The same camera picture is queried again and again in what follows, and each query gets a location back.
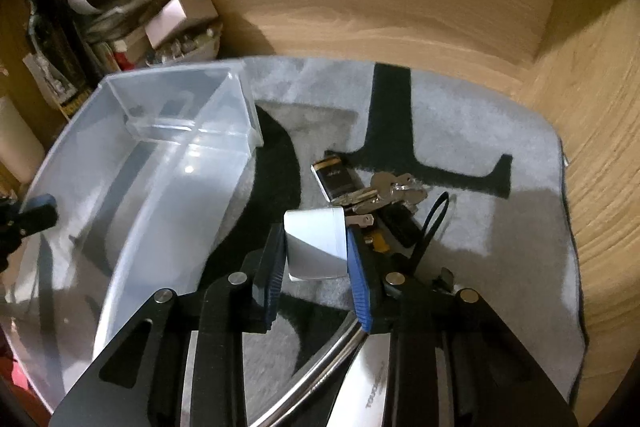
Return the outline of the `white fabric shaver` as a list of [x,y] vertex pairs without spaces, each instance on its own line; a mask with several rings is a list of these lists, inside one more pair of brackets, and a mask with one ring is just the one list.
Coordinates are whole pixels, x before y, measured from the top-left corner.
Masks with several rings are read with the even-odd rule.
[[251,426],[382,426],[390,335],[369,335],[349,312],[330,339],[267,400]]

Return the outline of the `dark wine bottle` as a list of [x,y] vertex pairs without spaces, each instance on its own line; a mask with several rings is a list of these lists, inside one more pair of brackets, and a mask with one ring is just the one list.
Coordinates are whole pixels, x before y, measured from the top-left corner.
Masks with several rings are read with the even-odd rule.
[[66,0],[26,0],[27,32],[47,83],[70,119],[96,90],[99,71],[85,48]]

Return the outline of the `clear plastic storage bin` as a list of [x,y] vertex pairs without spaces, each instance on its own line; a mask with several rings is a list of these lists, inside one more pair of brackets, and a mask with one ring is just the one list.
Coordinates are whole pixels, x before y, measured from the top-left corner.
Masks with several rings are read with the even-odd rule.
[[26,195],[58,221],[29,237],[1,325],[54,409],[154,291],[195,291],[262,132],[237,61],[105,77]]

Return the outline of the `silver key bunch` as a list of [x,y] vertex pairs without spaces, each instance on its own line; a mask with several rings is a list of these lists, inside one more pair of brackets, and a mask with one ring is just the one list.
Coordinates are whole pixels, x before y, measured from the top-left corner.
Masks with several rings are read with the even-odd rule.
[[401,202],[411,213],[416,212],[416,206],[426,199],[427,188],[412,174],[405,173],[395,176],[390,172],[377,172],[370,185],[352,193],[356,202],[352,207],[343,207],[346,225],[357,225],[369,228],[374,225],[373,211],[394,202]]

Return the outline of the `white charger cube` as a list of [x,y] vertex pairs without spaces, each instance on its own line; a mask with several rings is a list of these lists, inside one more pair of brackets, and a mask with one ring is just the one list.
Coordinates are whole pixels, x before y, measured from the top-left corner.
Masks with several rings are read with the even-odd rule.
[[292,281],[334,280],[347,274],[342,208],[288,210],[283,224]]

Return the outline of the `small white paper box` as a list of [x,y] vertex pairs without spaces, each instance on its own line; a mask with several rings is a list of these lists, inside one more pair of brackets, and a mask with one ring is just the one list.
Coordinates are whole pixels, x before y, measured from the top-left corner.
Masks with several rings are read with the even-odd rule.
[[212,0],[170,0],[145,25],[145,35],[153,49],[157,49],[179,32],[218,17]]

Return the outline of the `black gold lighter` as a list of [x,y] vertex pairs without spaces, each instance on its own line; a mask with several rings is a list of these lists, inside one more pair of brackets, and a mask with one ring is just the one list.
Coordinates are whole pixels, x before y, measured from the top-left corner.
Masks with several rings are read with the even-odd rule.
[[320,186],[324,199],[333,206],[352,207],[356,199],[352,193],[363,188],[356,172],[342,155],[331,154],[315,161],[310,171]]

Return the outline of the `white bowl of shells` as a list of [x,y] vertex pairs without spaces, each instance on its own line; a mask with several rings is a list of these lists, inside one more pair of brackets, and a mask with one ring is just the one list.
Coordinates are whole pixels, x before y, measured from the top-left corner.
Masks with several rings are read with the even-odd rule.
[[145,63],[150,67],[160,67],[216,60],[220,49],[221,33],[220,26],[208,26],[199,34],[185,32],[150,52]]

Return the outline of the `grey rug with black letters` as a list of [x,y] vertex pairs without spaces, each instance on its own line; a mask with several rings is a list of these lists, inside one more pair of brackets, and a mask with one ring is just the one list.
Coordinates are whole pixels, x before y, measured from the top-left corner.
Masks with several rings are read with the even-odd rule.
[[242,61],[264,143],[241,176],[200,277],[207,286],[264,245],[288,210],[326,205],[314,162],[340,155],[360,184],[412,176],[417,204],[378,219],[406,249],[450,198],[419,277],[476,289],[566,399],[586,354],[577,249],[560,138],[540,115],[476,84],[405,67],[322,58]]

